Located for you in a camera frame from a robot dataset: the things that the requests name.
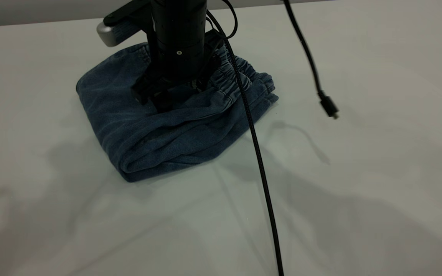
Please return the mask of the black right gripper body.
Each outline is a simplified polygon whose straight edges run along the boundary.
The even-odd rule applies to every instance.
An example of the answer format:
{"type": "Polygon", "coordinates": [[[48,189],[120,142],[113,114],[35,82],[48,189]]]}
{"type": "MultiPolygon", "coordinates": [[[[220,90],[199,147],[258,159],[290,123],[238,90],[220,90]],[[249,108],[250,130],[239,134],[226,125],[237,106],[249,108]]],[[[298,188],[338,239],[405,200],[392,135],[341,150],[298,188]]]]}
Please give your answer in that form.
{"type": "Polygon", "coordinates": [[[181,85],[190,85],[195,90],[204,91],[221,63],[220,57],[210,57],[201,70],[192,76],[169,77],[164,68],[152,62],[134,82],[130,92],[141,105],[145,105],[149,100],[157,101],[158,96],[181,85]]]}

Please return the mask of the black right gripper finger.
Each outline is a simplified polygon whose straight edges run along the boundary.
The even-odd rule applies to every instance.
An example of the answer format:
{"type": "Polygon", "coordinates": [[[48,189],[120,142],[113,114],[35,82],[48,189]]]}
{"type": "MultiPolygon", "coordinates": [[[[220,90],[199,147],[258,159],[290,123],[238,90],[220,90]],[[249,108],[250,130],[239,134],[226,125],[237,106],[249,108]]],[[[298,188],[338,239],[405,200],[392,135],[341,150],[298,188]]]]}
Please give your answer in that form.
{"type": "Polygon", "coordinates": [[[152,103],[158,113],[165,113],[173,110],[173,98],[170,91],[162,91],[154,94],[152,97],[152,103]]]}

